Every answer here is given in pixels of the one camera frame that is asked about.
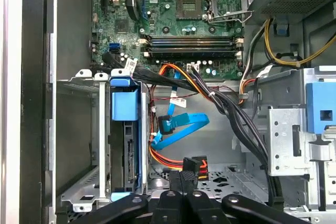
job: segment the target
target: white label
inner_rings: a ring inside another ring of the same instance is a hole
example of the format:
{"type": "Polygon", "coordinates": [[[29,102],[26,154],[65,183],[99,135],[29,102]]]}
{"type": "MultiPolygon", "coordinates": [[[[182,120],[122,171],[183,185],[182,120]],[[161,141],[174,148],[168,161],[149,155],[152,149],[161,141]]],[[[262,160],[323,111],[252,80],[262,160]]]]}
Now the white label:
{"type": "Polygon", "coordinates": [[[133,76],[135,67],[137,66],[137,61],[136,59],[132,60],[130,58],[127,58],[125,69],[129,70],[131,76],[133,76]]]}
{"type": "Polygon", "coordinates": [[[170,103],[173,103],[177,106],[186,108],[187,107],[187,100],[183,98],[170,98],[170,103]]]}
{"type": "Polygon", "coordinates": [[[257,78],[260,78],[260,77],[268,77],[268,73],[270,72],[271,68],[273,67],[273,65],[269,65],[267,67],[265,67],[258,75],[257,75],[257,78]]]}

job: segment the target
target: blue plastic latch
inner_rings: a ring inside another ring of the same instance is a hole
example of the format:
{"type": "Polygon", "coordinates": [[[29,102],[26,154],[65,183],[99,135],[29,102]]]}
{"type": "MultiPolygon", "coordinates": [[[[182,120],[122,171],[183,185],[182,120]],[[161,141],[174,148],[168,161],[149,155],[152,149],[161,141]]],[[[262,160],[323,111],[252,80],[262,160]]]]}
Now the blue plastic latch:
{"type": "Polygon", "coordinates": [[[121,192],[121,193],[112,193],[111,194],[111,201],[115,202],[123,197],[129,196],[131,193],[129,191],[121,192]]]}
{"type": "Polygon", "coordinates": [[[138,90],[112,93],[112,120],[138,120],[138,90]]]}
{"type": "Polygon", "coordinates": [[[306,84],[308,132],[322,134],[336,125],[336,82],[306,84]]]}

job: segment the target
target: blue drive bracket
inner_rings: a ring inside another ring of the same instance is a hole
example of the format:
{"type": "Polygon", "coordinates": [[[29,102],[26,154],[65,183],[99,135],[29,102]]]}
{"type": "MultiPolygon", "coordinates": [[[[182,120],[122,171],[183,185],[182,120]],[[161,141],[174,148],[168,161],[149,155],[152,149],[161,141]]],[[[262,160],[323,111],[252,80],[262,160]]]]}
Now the blue drive bracket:
{"type": "Polygon", "coordinates": [[[306,84],[308,132],[322,134],[336,125],[336,82],[306,84]]]}
{"type": "MultiPolygon", "coordinates": [[[[129,77],[116,77],[110,81],[111,87],[134,86],[129,77]]],[[[138,120],[138,89],[133,92],[112,92],[111,96],[112,120],[136,121],[138,120]]]]}
{"type": "Polygon", "coordinates": [[[184,138],[185,136],[197,131],[198,129],[206,126],[209,123],[209,118],[204,113],[193,113],[188,114],[184,113],[177,116],[164,116],[162,120],[160,120],[160,131],[158,132],[157,136],[154,138],[152,142],[152,147],[155,150],[162,150],[163,148],[167,147],[175,143],[176,141],[184,138]],[[172,136],[162,139],[162,132],[173,132],[175,128],[189,125],[191,126],[173,134],[172,136]]]}

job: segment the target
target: metal bracket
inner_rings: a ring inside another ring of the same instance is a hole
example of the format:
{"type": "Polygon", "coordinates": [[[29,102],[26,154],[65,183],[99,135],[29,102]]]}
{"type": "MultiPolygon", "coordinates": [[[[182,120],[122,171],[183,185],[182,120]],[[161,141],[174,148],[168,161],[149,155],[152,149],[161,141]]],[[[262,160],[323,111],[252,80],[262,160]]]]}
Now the metal bracket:
{"type": "Polygon", "coordinates": [[[252,17],[252,10],[248,10],[253,0],[241,0],[241,10],[235,12],[226,12],[225,14],[219,13],[217,9],[217,0],[208,0],[209,9],[207,11],[207,20],[209,23],[220,23],[227,21],[246,22],[252,17]]]}
{"type": "Polygon", "coordinates": [[[82,78],[91,78],[92,72],[90,69],[81,69],[79,72],[75,75],[75,77],[82,77],[82,78]]]}
{"type": "Polygon", "coordinates": [[[61,201],[72,204],[74,212],[90,212],[99,198],[99,167],[96,167],[61,196],[61,201]]]}
{"type": "Polygon", "coordinates": [[[284,208],[284,212],[302,220],[318,224],[334,223],[336,215],[336,211],[310,211],[307,206],[286,207],[284,208]]]}
{"type": "Polygon", "coordinates": [[[308,174],[313,163],[310,162],[309,142],[314,135],[305,132],[305,109],[269,109],[269,167],[271,176],[299,176],[308,174]],[[293,126],[300,126],[294,139],[293,126]],[[297,141],[299,154],[294,152],[297,141]]]}
{"type": "Polygon", "coordinates": [[[111,71],[111,77],[130,77],[131,72],[124,68],[115,68],[111,71]]]}

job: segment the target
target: silver metal frame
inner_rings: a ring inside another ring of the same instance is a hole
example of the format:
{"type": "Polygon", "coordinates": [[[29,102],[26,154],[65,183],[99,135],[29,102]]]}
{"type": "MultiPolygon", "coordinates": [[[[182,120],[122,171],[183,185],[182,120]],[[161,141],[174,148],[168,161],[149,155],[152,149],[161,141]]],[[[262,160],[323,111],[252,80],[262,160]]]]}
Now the silver metal frame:
{"type": "Polygon", "coordinates": [[[207,11],[207,21],[209,23],[220,23],[235,20],[244,23],[252,17],[253,11],[248,10],[252,2],[253,0],[241,0],[241,10],[236,12],[227,12],[225,14],[220,14],[217,9],[217,0],[209,0],[210,8],[207,11]]]}
{"type": "Polygon", "coordinates": [[[336,66],[290,70],[260,79],[261,100],[258,106],[268,107],[268,131],[265,134],[268,173],[281,176],[287,203],[302,206],[286,208],[285,211],[302,219],[311,218],[313,223],[331,223],[331,218],[336,218],[336,127],[326,129],[319,141],[316,134],[307,132],[306,84],[320,79],[336,82],[336,66]],[[293,152],[293,125],[300,126],[297,141],[301,155],[297,156],[293,152]],[[320,190],[320,161],[324,162],[324,192],[320,190]],[[298,177],[306,174],[309,180],[298,177]],[[325,194],[327,211],[318,211],[321,193],[325,194]]]}
{"type": "Polygon", "coordinates": [[[0,0],[1,223],[19,223],[22,0],[0,0]]]}
{"type": "Polygon", "coordinates": [[[49,224],[56,223],[56,94],[57,94],[57,0],[54,0],[54,32],[50,34],[49,81],[52,83],[53,116],[49,120],[49,170],[51,171],[51,206],[48,211],[49,224]]]}
{"type": "Polygon", "coordinates": [[[62,194],[61,200],[70,202],[74,212],[92,211],[92,204],[99,199],[96,188],[99,179],[99,167],[96,167],[62,194]]]}
{"type": "Polygon", "coordinates": [[[58,89],[70,89],[83,91],[92,97],[93,101],[98,101],[95,104],[97,113],[93,113],[92,117],[97,118],[94,122],[97,123],[97,135],[92,138],[97,139],[98,144],[98,172],[94,169],[79,180],[75,185],[70,187],[62,196],[61,201],[72,203],[74,212],[89,212],[92,210],[92,204],[96,201],[97,208],[100,208],[110,203],[110,198],[107,192],[110,190],[109,182],[106,181],[107,175],[110,172],[109,145],[107,144],[107,135],[110,133],[110,92],[107,89],[107,83],[110,76],[106,73],[96,73],[92,76],[89,69],[81,69],[75,77],[70,80],[57,81],[58,89]],[[89,200],[81,200],[83,196],[92,197],[89,200]]]}

